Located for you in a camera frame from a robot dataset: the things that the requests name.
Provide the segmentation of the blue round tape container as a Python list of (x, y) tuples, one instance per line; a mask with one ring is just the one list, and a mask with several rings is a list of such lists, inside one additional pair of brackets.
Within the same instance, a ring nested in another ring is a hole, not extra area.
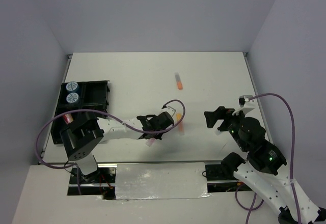
[(65, 85), (65, 89), (68, 93), (78, 93), (79, 84), (75, 81), (68, 82)]
[(76, 104), (80, 101), (80, 96), (78, 93), (69, 93), (66, 96), (66, 101), (68, 104)]

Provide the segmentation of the pink marker tube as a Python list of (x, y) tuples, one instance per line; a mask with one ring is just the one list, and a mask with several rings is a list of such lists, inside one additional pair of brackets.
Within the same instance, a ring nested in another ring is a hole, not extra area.
[(72, 114), (63, 115), (63, 119), (67, 125), (74, 121)]

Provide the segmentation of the purple highlighter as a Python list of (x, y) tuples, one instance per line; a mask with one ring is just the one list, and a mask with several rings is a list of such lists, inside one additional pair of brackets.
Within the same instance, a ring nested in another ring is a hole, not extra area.
[(147, 145), (148, 147), (151, 147), (151, 145), (152, 145), (154, 142), (155, 142), (155, 139), (154, 139), (154, 138), (151, 138), (151, 139), (149, 139), (149, 140), (146, 141), (146, 145)]

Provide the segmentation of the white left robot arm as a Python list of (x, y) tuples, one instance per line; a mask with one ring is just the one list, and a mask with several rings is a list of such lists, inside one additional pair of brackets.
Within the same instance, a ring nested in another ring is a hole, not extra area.
[(66, 125), (60, 131), (60, 137), (65, 147), (67, 158), (79, 167), (79, 174), (86, 182), (98, 180), (100, 170), (92, 154), (94, 148), (101, 142), (113, 139), (161, 139), (162, 131), (174, 125), (175, 110), (163, 108), (157, 115), (137, 116), (123, 120), (98, 118), (94, 113), (86, 112), (76, 120)]

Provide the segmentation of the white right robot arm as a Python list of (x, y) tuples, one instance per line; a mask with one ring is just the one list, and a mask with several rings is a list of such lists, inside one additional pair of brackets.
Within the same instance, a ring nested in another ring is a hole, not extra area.
[(325, 221), (325, 209), (315, 205), (301, 186), (290, 177), (290, 165), (282, 152), (265, 139), (260, 122), (247, 117), (242, 109), (218, 107), (204, 112), (208, 128), (218, 120), (218, 131), (229, 132), (239, 148), (247, 154), (243, 159), (230, 153), (221, 162), (222, 175), (243, 182), (278, 217), (279, 223), (315, 223)]

